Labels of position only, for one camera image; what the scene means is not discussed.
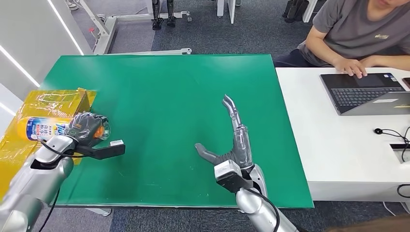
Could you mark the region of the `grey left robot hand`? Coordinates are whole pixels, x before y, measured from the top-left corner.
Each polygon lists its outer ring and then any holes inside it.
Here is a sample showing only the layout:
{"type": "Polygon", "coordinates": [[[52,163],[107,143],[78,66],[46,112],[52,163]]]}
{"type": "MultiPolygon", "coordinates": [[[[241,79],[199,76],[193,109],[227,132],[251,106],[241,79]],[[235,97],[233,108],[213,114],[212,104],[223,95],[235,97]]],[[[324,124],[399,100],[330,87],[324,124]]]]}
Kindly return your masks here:
{"type": "Polygon", "coordinates": [[[91,112],[82,112],[74,116],[64,135],[78,142],[78,145],[94,147],[109,137],[108,118],[91,112]]]}

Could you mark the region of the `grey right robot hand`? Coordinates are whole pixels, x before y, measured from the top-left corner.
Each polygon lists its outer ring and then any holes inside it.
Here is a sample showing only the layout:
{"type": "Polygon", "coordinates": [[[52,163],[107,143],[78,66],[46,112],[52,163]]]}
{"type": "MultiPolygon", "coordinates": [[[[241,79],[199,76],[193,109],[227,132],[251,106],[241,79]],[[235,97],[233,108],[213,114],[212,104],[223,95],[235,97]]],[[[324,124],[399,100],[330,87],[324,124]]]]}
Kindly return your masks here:
{"type": "Polygon", "coordinates": [[[201,143],[196,143],[195,148],[197,153],[200,157],[215,166],[227,160],[232,160],[242,170],[251,168],[254,163],[252,161],[248,128],[241,122],[239,111],[234,101],[228,95],[224,95],[222,104],[228,110],[231,119],[233,128],[233,148],[229,152],[219,156],[207,150],[201,143]]]}

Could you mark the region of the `person's left hand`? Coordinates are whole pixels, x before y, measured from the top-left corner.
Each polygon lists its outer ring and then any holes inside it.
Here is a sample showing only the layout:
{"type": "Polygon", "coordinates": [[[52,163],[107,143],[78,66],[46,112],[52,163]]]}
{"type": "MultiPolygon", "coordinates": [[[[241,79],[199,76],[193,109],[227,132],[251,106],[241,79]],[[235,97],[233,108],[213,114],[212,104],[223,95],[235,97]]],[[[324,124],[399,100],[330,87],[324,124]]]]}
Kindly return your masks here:
{"type": "Polygon", "coordinates": [[[360,60],[360,63],[365,68],[378,67],[379,66],[379,56],[369,56],[367,58],[360,60]]]}

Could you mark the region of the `person's right hand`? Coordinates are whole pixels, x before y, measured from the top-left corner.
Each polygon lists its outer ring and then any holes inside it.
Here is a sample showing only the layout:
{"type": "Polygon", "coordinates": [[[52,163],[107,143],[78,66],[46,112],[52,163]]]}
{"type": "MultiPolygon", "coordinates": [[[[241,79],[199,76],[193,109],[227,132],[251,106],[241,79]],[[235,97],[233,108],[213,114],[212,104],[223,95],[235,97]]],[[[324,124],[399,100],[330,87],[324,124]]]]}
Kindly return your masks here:
{"type": "Polygon", "coordinates": [[[346,73],[349,76],[362,78],[367,76],[367,71],[364,65],[355,59],[338,58],[333,62],[333,66],[341,73],[346,73]]]}

